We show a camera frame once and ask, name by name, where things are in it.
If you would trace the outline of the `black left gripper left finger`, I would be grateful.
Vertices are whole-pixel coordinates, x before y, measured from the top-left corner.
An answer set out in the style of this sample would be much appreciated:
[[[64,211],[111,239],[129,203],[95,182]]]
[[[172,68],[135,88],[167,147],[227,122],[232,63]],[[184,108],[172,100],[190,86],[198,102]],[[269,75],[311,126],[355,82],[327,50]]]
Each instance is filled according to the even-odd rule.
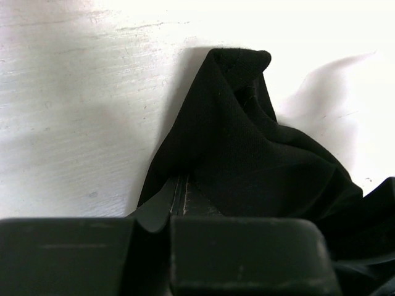
[[[124,218],[1,221],[2,295],[170,295],[177,182]]]

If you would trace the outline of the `black skirt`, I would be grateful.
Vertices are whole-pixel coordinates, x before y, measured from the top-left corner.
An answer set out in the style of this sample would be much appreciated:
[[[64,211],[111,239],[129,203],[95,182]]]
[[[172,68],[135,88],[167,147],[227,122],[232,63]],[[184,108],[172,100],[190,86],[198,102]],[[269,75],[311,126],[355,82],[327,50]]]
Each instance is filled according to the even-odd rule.
[[[317,141],[278,123],[267,51],[219,48],[204,59],[144,180],[138,208],[188,178],[225,217],[313,223],[341,295],[394,294],[394,178],[364,195]]]

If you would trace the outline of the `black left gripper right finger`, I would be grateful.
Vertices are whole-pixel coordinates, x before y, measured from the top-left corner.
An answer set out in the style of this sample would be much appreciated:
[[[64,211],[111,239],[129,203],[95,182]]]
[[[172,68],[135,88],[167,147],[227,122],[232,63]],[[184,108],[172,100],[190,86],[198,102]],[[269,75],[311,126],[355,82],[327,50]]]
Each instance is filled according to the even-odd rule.
[[[323,235],[310,221],[222,216],[188,178],[170,219],[175,295],[341,295]]]

